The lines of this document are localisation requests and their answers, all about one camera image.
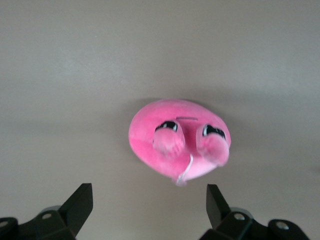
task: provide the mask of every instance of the white string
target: white string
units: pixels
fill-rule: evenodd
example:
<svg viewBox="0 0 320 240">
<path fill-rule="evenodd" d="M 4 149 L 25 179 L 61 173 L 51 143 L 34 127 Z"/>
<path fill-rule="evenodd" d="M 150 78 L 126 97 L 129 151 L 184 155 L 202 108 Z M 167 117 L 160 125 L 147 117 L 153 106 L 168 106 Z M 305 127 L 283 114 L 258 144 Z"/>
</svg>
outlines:
<svg viewBox="0 0 320 240">
<path fill-rule="evenodd" d="M 181 173 L 176 181 L 177 185 L 182 185 L 183 184 L 183 180 L 185 175 L 187 174 L 187 172 L 190 170 L 192 163 L 194 162 L 194 156 L 192 154 L 190 154 L 190 162 L 188 164 L 188 166 L 186 167 L 186 169 L 184 170 L 183 173 Z"/>
</svg>

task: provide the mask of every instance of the screw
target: screw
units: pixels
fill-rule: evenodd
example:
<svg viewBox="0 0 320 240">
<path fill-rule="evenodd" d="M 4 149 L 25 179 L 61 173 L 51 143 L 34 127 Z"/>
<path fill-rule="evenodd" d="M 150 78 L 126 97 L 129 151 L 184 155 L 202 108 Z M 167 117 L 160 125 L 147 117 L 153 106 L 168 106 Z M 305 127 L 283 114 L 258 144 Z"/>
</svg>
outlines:
<svg viewBox="0 0 320 240">
<path fill-rule="evenodd" d="M 277 221 L 276 226 L 282 230 L 288 230 L 289 226 L 285 224 L 283 221 Z"/>
<path fill-rule="evenodd" d="M 51 213 L 46 213 L 45 215 L 42 216 L 42 219 L 43 220 L 49 219 L 49 218 L 51 218 L 51 216 L 52 216 Z"/>
<path fill-rule="evenodd" d="M 0 228 L 7 226 L 8 223 L 9 223 L 8 221 L 2 221 L 2 222 L 0 222 Z"/>
<path fill-rule="evenodd" d="M 237 219 L 237 220 L 241 220 L 241 221 L 246 219 L 245 216 L 243 216 L 241 213 L 236 213 L 234 215 L 234 218 Z"/>
</svg>

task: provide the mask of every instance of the gray background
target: gray background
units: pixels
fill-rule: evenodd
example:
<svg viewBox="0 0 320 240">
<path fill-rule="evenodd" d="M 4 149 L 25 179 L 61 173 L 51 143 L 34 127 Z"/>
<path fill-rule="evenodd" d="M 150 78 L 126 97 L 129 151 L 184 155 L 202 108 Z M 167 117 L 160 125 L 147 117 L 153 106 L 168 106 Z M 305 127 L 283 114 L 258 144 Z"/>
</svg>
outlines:
<svg viewBox="0 0 320 240">
<path fill-rule="evenodd" d="M 206 185 L 319 237 L 320 1 L 0 0 L 0 216 L 24 223 L 92 183 L 79 240 L 196 240 Z M 228 164 L 177 187 L 131 151 L 135 113 L 199 103 Z"/>
</svg>

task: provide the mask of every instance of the bulging pink eye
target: bulging pink eye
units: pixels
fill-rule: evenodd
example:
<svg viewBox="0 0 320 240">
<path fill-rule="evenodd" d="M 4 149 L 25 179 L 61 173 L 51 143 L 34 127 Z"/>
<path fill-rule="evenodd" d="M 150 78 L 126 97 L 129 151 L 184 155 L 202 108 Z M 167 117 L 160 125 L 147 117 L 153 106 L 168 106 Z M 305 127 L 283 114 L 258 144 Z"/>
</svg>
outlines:
<svg viewBox="0 0 320 240">
<path fill-rule="evenodd" d="M 165 129 L 165 128 L 172 129 L 173 131 L 176 132 L 178 130 L 178 125 L 174 121 L 165 121 L 161 125 L 157 126 L 155 128 L 155 131 L 159 129 Z"/>
<path fill-rule="evenodd" d="M 221 137 L 226 139 L 226 135 L 224 131 L 222 131 L 220 128 L 215 128 L 209 124 L 205 125 L 203 128 L 202 136 L 208 136 L 209 134 L 219 134 Z"/>
</svg>

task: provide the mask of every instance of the pink plush toy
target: pink plush toy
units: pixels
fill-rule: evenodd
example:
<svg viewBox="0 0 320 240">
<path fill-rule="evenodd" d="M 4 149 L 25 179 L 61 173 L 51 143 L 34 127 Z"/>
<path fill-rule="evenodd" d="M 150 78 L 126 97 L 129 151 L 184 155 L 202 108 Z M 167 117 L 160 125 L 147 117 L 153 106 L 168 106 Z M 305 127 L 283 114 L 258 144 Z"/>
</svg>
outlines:
<svg viewBox="0 0 320 240">
<path fill-rule="evenodd" d="M 145 164 L 184 186 L 227 163 L 231 137 L 224 121 L 206 108 L 163 99 L 134 116 L 129 142 Z"/>
</svg>

